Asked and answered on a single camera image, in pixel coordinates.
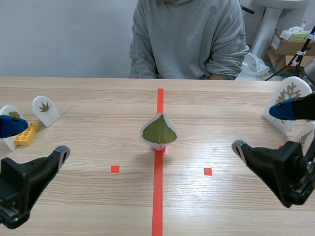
wood grain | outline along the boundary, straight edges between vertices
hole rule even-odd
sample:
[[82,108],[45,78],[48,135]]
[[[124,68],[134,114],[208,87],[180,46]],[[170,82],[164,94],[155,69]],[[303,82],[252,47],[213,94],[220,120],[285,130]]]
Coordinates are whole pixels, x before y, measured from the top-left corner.
[[[158,88],[179,141],[164,158],[165,236],[313,235],[315,198],[284,208],[233,153],[233,141],[278,148],[283,135],[261,117],[278,82],[0,77],[0,107],[18,106],[39,125],[29,147],[0,157],[17,162],[67,145],[71,156],[22,227],[2,236],[150,236],[154,153],[140,141],[156,114]],[[61,119],[46,128],[32,113],[38,95]],[[120,174],[110,174],[120,165]],[[213,168],[204,176],[203,168]]]

sink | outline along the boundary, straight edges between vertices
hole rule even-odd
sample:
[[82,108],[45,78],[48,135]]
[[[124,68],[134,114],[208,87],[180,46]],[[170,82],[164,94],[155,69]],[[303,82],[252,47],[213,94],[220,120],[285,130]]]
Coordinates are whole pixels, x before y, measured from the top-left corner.
[[309,0],[254,0],[254,2],[267,8],[252,46],[251,53],[261,59],[265,59],[283,9],[298,8],[308,1]]
[[254,0],[259,5],[270,8],[298,8],[308,2],[308,0]]

red square marker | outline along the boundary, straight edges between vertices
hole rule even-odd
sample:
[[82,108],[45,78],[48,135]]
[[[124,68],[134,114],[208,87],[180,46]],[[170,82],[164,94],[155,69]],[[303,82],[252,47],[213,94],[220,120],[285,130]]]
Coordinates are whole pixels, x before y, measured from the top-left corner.
[[119,173],[120,166],[112,166],[110,168],[110,173]]
[[205,173],[205,176],[212,176],[211,168],[203,168],[203,172]]

red tape line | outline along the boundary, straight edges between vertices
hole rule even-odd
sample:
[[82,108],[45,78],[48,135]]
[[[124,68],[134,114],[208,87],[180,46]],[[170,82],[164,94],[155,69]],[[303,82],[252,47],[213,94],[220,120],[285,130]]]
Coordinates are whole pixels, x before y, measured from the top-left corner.
[[[157,92],[157,114],[164,113],[164,89]],[[163,235],[163,151],[155,151],[152,236]]]

lego brick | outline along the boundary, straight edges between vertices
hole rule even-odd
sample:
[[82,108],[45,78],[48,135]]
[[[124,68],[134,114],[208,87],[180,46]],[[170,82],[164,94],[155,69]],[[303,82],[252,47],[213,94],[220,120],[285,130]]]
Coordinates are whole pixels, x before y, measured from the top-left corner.
[[35,123],[29,123],[28,128],[18,136],[15,137],[14,143],[16,146],[29,146],[31,145],[35,133],[37,132],[38,127]]

